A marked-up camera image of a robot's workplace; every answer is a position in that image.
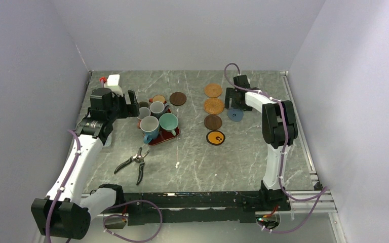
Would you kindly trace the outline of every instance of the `small cup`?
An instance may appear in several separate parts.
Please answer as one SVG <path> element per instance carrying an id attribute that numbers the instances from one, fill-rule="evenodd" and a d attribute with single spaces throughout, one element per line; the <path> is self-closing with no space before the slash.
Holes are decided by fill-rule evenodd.
<path id="1" fill-rule="evenodd" d="M 154 101 L 150 105 L 150 111 L 151 115 L 155 116 L 156 118 L 159 118 L 161 115 L 163 115 L 166 111 L 169 109 L 169 104 L 163 104 L 160 101 Z"/>
<path id="2" fill-rule="evenodd" d="M 149 115 L 151 115 L 151 111 L 150 111 L 149 108 L 147 108 L 147 107 L 139 108 L 139 116 L 138 116 L 139 120 L 142 120 L 142 119 L 146 118 Z"/>
<path id="3" fill-rule="evenodd" d="M 144 143 L 149 143 L 159 135 L 159 120 L 154 116 L 147 116 L 139 124 L 143 134 Z"/>
<path id="4" fill-rule="evenodd" d="M 139 107 L 147 107 L 147 108 L 150 107 L 150 103 L 147 101 L 140 101 L 140 102 L 138 102 L 138 104 L 139 104 Z"/>
<path id="5" fill-rule="evenodd" d="M 178 127 L 178 118 L 174 114 L 163 114 L 159 119 L 159 124 L 164 130 L 171 132 L 174 136 L 177 136 L 175 129 Z"/>
<path id="6" fill-rule="evenodd" d="M 139 108 L 139 116 L 138 116 L 138 123 L 136 124 L 136 127 L 140 129 L 141 120 L 146 118 L 147 116 L 151 115 L 151 111 L 148 107 L 141 107 Z"/>

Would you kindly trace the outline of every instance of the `marble table surface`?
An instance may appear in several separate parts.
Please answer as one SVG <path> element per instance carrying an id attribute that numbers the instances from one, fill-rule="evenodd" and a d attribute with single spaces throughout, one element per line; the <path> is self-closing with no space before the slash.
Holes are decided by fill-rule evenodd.
<path id="1" fill-rule="evenodd" d="M 119 119 L 114 123 L 112 144 L 104 147 L 90 170 L 84 193 L 103 183 L 119 184 L 125 192 L 184 192 L 258 190 L 266 169 L 267 146 L 261 132 L 261 114 L 256 110 L 244 112 L 240 122 L 231 121 L 225 109 L 219 116 L 225 142 L 213 146 L 206 141 L 209 130 L 204 126 L 208 115 L 203 108 L 207 84 L 221 85 L 219 97 L 224 102 L 225 89 L 230 84 L 223 71 L 94 71 L 87 88 L 78 122 L 90 106 L 89 96 L 100 87 L 99 79 L 120 74 L 123 91 L 134 90 L 138 102 L 160 94 L 169 100 L 174 92 L 183 92 L 187 102 L 171 105 L 179 118 L 181 134 L 156 146 L 142 142 L 142 131 L 136 128 L 137 118 Z M 278 71 L 243 71 L 252 87 L 267 91 L 274 98 L 289 99 Z M 228 76 L 236 75 L 229 71 Z M 133 156 L 139 147 L 149 150 L 145 158 L 144 178 L 136 186 L 138 165 L 133 163 L 116 175 L 117 165 Z M 313 190 L 309 169 L 299 136 L 287 159 L 285 185 L 288 190 Z"/>

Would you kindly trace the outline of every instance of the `orange coaster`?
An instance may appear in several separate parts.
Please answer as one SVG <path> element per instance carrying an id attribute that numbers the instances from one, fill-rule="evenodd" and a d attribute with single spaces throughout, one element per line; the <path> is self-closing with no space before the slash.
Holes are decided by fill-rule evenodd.
<path id="1" fill-rule="evenodd" d="M 163 95 L 156 95 L 156 96 L 153 97 L 153 102 L 154 101 L 160 101 L 160 102 L 164 103 L 165 102 L 165 97 Z"/>
<path id="2" fill-rule="evenodd" d="M 213 130 L 207 134 L 208 143 L 215 145 L 215 146 L 218 146 L 218 145 L 221 145 L 222 143 L 224 143 L 225 139 L 226 139 L 226 136 L 224 135 L 224 133 L 220 132 L 219 130 Z"/>
<path id="3" fill-rule="evenodd" d="M 204 109 L 208 114 L 218 115 L 224 110 L 224 104 L 217 98 L 209 98 L 204 103 Z"/>
<path id="4" fill-rule="evenodd" d="M 221 86 L 218 84 L 208 84 L 204 88 L 204 92 L 208 97 L 217 98 L 218 96 L 221 95 L 221 92 L 223 92 L 223 90 L 221 89 Z"/>

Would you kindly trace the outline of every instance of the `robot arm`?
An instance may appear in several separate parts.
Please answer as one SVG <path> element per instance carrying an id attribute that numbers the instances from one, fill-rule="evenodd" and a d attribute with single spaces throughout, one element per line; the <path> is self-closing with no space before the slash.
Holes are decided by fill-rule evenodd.
<path id="1" fill-rule="evenodd" d="M 81 199 L 89 169 L 111 134 L 114 121 L 139 115 L 134 91 L 128 91 L 131 104 L 127 104 L 118 82 L 118 78 L 110 76 L 103 88 L 93 90 L 88 115 L 82 119 L 75 131 L 80 141 L 80 149 L 78 150 L 74 142 L 56 183 L 44 199 L 37 198 L 32 203 L 31 211 L 42 235 L 46 234 L 49 212 L 52 215 L 49 219 L 50 236 L 81 239 L 96 215 L 114 204 L 124 203 L 122 187 L 109 184 L 101 185 L 94 194 Z M 62 185 L 76 156 L 78 158 L 72 173 L 66 184 Z"/>
<path id="2" fill-rule="evenodd" d="M 253 107 L 257 111 L 263 114 L 263 105 L 276 104 L 276 102 L 271 101 L 267 97 L 253 93 L 245 93 L 245 102 L 248 106 Z M 266 172 L 264 173 L 263 183 L 268 190 L 280 190 L 280 185 L 278 183 L 278 176 L 280 171 L 280 156 L 283 146 L 278 146 L 274 148 L 270 143 L 267 144 L 267 165 Z M 284 175 L 285 165 L 287 161 L 287 154 L 284 154 L 284 163 L 283 171 Z"/>
<path id="3" fill-rule="evenodd" d="M 231 99 L 231 106 L 233 108 L 250 111 L 253 108 L 262 114 L 262 134 L 267 143 L 267 165 L 266 172 L 263 177 L 263 185 L 267 191 L 281 191 L 279 185 L 280 167 L 281 167 L 281 151 L 285 143 L 284 126 L 282 119 L 286 119 L 287 131 L 289 133 L 288 149 L 298 135 L 296 125 L 296 116 L 294 113 L 293 104 L 291 101 L 281 101 L 285 110 L 285 116 L 281 117 L 279 105 L 261 95 L 261 90 L 251 88 L 250 82 L 246 75 L 238 75 L 234 77 L 234 84 L 238 87 L 253 90 L 253 92 L 246 92 L 235 88 L 226 89 L 225 107 L 229 108 Z M 284 175 L 287 154 L 284 154 L 284 161 L 282 163 L 282 176 Z"/>

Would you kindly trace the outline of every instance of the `white mug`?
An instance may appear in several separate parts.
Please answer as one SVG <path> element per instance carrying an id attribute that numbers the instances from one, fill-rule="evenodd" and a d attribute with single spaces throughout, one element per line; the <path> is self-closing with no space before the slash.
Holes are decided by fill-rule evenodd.
<path id="1" fill-rule="evenodd" d="M 156 118 L 159 118 L 166 111 L 168 111 L 168 108 L 169 108 L 169 104 L 164 104 L 161 101 L 154 101 L 150 105 L 151 115 L 155 116 Z"/>
<path id="2" fill-rule="evenodd" d="M 150 109 L 148 109 L 147 107 L 139 108 L 139 116 L 138 116 L 139 120 L 142 120 L 142 119 L 146 118 L 149 115 L 151 115 Z"/>

